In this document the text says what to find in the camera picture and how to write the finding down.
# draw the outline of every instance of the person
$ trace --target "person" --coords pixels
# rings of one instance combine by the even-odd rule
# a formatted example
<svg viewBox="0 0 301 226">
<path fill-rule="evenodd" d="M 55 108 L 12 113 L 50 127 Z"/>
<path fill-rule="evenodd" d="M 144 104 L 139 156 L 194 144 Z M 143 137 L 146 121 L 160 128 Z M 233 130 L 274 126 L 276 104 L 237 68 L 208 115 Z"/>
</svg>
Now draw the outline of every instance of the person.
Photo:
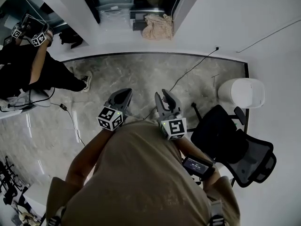
<svg viewBox="0 0 301 226">
<path fill-rule="evenodd" d="M 53 34 L 47 32 L 47 40 L 39 47 L 22 45 L 20 39 L 15 44 L 7 45 L 0 50 L 0 98 L 17 97 L 21 92 L 30 89 L 60 88 L 72 91 L 88 92 L 92 73 L 81 80 L 77 79 L 66 66 L 54 60 L 47 52 Z"/>
<path fill-rule="evenodd" d="M 167 141 L 151 121 L 128 123 L 115 132 L 103 129 L 75 157 L 65 181 L 52 179 L 47 222 L 206 226 L 210 202 L 221 200 L 225 220 L 239 225 L 239 207 L 228 178 L 216 169 L 202 189 L 182 166 L 180 151 L 208 160 L 185 138 Z"/>
</svg>

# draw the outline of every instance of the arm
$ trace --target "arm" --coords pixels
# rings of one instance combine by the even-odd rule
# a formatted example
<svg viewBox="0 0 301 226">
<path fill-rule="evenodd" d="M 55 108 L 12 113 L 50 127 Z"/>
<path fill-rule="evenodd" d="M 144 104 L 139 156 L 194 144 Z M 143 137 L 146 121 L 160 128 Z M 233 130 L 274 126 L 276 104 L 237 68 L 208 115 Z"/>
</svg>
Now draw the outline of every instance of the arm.
<svg viewBox="0 0 301 226">
<path fill-rule="evenodd" d="M 46 40 L 44 43 L 42 43 L 39 46 L 36 57 L 34 58 L 33 63 L 32 63 L 32 74 L 31 74 L 29 84 L 33 84 L 33 83 L 37 82 L 40 78 L 40 75 L 41 75 L 41 72 L 43 69 L 43 65 L 45 62 L 48 44 L 49 44 L 49 40 Z"/>
<path fill-rule="evenodd" d="M 66 182 L 82 188 L 86 178 L 95 166 L 100 153 L 114 134 L 103 129 L 89 144 L 74 158 L 69 167 Z"/>
<path fill-rule="evenodd" d="M 211 161 L 200 149 L 198 149 L 195 145 L 193 145 L 186 138 L 174 140 L 174 144 L 184 154 L 184 156 L 187 156 L 188 154 L 190 154 L 190 155 L 198 157 L 200 159 L 205 159 L 207 161 Z M 213 175 L 210 178 L 204 180 L 204 190 L 206 190 L 210 185 L 214 184 L 221 177 L 221 175 L 215 165 L 214 165 L 214 168 L 215 168 L 215 172 L 213 173 Z"/>
</svg>

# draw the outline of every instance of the white pillar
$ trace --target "white pillar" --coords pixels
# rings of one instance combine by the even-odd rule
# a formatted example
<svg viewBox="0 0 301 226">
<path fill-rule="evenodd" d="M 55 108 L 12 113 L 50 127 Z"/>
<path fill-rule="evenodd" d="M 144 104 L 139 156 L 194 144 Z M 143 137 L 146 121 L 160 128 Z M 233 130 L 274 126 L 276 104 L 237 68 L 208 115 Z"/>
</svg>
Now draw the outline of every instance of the white pillar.
<svg viewBox="0 0 301 226">
<path fill-rule="evenodd" d="M 85 0 L 43 0 L 89 45 L 97 44 L 99 24 Z"/>
</svg>

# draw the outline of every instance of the trash can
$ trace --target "trash can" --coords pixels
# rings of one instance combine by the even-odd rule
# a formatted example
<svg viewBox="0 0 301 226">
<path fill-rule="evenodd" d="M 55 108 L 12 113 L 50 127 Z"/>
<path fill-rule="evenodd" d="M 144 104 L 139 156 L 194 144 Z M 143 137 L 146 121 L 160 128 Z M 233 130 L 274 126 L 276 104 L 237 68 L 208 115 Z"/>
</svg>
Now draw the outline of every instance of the trash can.
<svg viewBox="0 0 301 226">
<path fill-rule="evenodd" d="M 256 79 L 239 78 L 223 83 L 217 92 L 218 98 L 240 108 L 261 107 L 265 102 L 264 84 Z"/>
</svg>

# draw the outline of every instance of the gray marble floor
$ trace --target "gray marble floor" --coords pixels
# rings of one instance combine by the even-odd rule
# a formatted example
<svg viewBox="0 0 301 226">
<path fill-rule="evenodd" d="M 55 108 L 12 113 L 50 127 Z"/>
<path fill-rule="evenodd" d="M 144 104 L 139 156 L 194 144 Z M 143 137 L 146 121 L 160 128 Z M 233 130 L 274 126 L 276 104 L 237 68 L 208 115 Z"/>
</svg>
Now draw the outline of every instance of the gray marble floor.
<svg viewBox="0 0 301 226">
<path fill-rule="evenodd" d="M 132 88 L 134 95 L 129 110 L 142 119 L 155 105 L 155 92 L 171 89 L 175 81 L 201 59 L 184 55 L 137 54 L 67 62 L 66 66 L 78 77 L 87 70 L 92 71 L 91 90 L 76 93 L 57 89 L 51 102 L 67 106 L 80 137 L 88 143 L 101 130 L 96 116 L 112 92 Z M 198 123 L 190 106 L 192 102 L 197 103 L 204 115 L 219 103 L 216 92 L 222 83 L 244 76 L 242 63 L 208 58 L 183 77 L 173 93 L 182 102 L 188 128 Z M 150 119 L 156 116 L 154 111 Z M 28 113 L 0 120 L 0 159 L 7 155 L 17 173 L 29 184 L 48 183 L 53 176 L 65 178 L 72 159 L 82 148 L 68 113 L 56 105 L 37 107 Z"/>
</svg>

